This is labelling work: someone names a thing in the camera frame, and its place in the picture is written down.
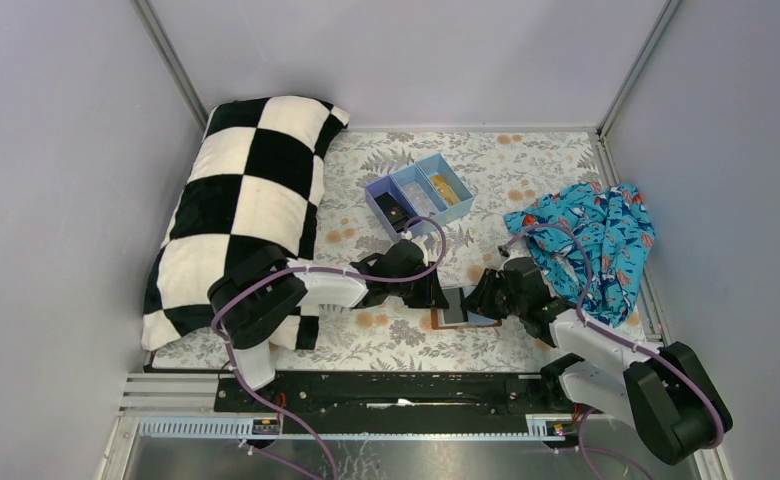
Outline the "dark grey credit card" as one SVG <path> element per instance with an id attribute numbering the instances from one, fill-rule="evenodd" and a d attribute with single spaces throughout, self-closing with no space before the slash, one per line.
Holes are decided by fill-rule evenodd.
<path id="1" fill-rule="evenodd" d="M 463 307 L 465 291 L 463 287 L 443 289 L 449 308 L 440 310 L 437 325 L 441 328 L 464 328 L 469 325 L 468 311 Z"/>

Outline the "brown leather card holder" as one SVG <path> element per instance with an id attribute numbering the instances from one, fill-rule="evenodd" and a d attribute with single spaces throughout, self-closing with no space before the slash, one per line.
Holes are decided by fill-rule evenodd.
<path id="1" fill-rule="evenodd" d="M 462 306 L 462 301 L 472 293 L 473 286 L 452 287 L 442 290 L 448 301 L 447 309 L 432 309 L 430 324 L 434 330 L 500 327 L 501 320 L 472 313 Z"/>

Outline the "silver grey credit card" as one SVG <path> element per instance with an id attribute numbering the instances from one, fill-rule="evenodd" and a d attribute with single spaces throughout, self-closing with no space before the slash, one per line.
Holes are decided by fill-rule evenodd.
<path id="1" fill-rule="evenodd" d="M 403 185 L 402 190 L 409 198 L 410 203 L 423 215 L 433 215 L 439 212 L 437 206 L 420 184 L 411 182 Z"/>

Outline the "blue compartment organizer box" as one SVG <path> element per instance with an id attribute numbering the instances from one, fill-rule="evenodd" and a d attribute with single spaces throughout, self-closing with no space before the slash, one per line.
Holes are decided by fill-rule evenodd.
<path id="1" fill-rule="evenodd" d="M 441 154 L 397 169 L 364 187 L 365 202 L 391 239 L 434 232 L 470 213 L 475 194 Z"/>

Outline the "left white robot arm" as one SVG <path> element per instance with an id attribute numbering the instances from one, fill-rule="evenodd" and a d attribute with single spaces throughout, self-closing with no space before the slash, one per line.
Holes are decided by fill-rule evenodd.
<path id="1" fill-rule="evenodd" d="M 210 287 L 211 328 L 224 340 L 242 384 L 257 390 L 276 377 L 269 340 L 295 311 L 320 305 L 366 309 L 389 297 L 412 309 L 447 309 L 438 264 L 412 240 L 347 267 L 288 258 L 279 247 L 266 246 Z"/>

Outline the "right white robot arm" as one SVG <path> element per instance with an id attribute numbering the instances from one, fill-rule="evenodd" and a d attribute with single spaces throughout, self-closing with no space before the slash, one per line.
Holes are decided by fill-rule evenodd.
<path id="1" fill-rule="evenodd" d="M 592 407 L 632 427 L 660 461 L 675 465 L 713 448 L 732 416 L 695 351 L 682 342 L 636 342 L 574 303 L 551 295 L 529 258 L 488 269 L 463 293 L 470 314 L 515 316 L 533 338 L 563 351 L 542 367 L 528 398 L 552 412 Z"/>

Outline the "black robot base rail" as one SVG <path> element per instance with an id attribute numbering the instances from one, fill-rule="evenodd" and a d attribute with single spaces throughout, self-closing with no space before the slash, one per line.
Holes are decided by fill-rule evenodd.
<path id="1" fill-rule="evenodd" d="M 214 411 L 269 414 L 286 434 L 554 437 L 587 406 L 559 398 L 538 374 L 281 371 L 255 396 L 233 377 L 218 381 Z"/>

